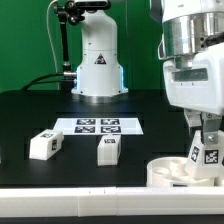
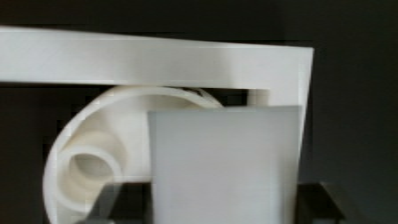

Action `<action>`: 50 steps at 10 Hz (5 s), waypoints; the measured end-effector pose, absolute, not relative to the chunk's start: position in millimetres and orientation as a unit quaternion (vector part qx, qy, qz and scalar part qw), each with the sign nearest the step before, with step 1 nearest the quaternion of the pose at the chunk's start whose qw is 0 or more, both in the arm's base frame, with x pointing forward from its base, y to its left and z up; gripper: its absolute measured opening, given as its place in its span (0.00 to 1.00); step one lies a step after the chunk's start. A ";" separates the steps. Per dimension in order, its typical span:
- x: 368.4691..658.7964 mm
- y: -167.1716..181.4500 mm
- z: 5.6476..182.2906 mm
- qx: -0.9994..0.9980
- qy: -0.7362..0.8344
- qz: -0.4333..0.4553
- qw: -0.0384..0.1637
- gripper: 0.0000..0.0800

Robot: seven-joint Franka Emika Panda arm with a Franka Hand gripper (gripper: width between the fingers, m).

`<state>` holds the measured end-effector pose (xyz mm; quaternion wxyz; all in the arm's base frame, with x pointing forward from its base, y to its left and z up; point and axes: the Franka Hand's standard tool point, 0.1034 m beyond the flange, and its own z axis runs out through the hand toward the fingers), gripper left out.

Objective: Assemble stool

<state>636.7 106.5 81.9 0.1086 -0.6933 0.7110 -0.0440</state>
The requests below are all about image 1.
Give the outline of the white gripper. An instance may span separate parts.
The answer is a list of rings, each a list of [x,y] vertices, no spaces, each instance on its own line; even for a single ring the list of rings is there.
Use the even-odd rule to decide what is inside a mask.
[[[188,71],[177,69],[173,60],[165,61],[163,74],[169,103],[186,108],[189,131],[202,125],[203,143],[217,144],[219,115],[224,115],[224,44],[196,54]]]

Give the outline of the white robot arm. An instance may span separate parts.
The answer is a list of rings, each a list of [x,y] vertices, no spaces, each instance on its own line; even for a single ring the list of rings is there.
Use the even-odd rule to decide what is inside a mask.
[[[73,92],[90,101],[127,89],[117,61],[117,25],[109,0],[74,0],[82,23],[82,62]],[[218,142],[224,116],[224,0],[150,0],[163,33],[158,58],[169,103],[201,128],[205,144]]]

